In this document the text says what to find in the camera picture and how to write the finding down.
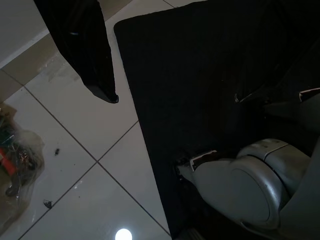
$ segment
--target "black rug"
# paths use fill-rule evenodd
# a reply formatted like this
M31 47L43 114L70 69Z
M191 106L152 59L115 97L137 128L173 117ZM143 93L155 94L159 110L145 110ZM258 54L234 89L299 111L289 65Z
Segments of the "black rug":
M175 160L185 153L241 148L264 136L263 115L235 104L235 92L242 52L266 2L196 2L114 27L173 237L197 219L197 211L183 203L188 197L173 170ZM209 230L219 233L216 236L247 234L217 212L204 210L200 215L209 223L212 214Z

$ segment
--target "small debris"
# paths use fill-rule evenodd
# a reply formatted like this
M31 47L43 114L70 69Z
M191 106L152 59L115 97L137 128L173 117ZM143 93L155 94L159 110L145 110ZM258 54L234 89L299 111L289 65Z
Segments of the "small debris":
M52 209L52 201L43 200L43 204L44 204L48 209Z
M58 156L60 153L60 148L57 148L55 151L54 151L54 156Z

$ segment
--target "white tile floor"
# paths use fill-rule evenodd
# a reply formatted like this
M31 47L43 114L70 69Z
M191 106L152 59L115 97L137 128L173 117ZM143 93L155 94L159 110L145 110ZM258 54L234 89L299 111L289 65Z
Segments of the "white tile floor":
M1 105L40 137L45 163L29 207L0 240L113 240L122 228L133 240L171 239L113 31L120 20L196 2L166 1L133 0L106 22L118 104L93 96L57 53Z

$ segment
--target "tile grout line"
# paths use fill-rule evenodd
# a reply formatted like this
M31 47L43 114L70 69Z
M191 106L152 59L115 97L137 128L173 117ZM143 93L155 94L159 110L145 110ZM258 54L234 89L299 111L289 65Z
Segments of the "tile grout line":
M63 126L63 124L29 91L29 89L26 86L23 86L26 91L53 117L54 120L57 121L57 123L90 155L90 157L92 157L95 160L94 165L96 165L98 163L98 165L100 165L104 171L165 231L165 233L167 233L169 236L170 233L102 166L102 164L99 162L138 122L136 121L98 160L96 160L96 158L66 129L65 126ZM69 188L53 205L52 207L54 207L56 205L56 203L58 203L58 201L65 196L70 190L71 188ZM45 214L47 214L48 211L46 211L18 240L20 240L31 228L33 228L33 226L40 220L42 219L42 217L45 216Z
M173 7L174 9L176 8L175 6L172 6L170 3L168 3L166 0L162 0L164 1L165 3L169 4L171 7Z
M150 218L152 218L159 225L160 228L162 228L162 230L165 231L166 234L171 237L170 233L120 184L120 182L118 182L118 180L114 178L114 176L108 172L108 170L100 162L97 164L136 202L136 204L138 204L145 211L146 214L149 215Z
M58 198L58 200L52 205L51 209L97 164L95 162L75 183L61 196ZM45 213L39 217L37 221L35 221L19 238L18 240L22 239L51 209L48 209L45 211Z

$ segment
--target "plastic bag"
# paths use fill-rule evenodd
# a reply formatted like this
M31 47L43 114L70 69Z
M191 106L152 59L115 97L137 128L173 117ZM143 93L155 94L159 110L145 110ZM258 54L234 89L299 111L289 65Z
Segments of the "plastic bag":
M28 206L44 163L41 152L28 144L31 135L25 133L0 112L0 234Z

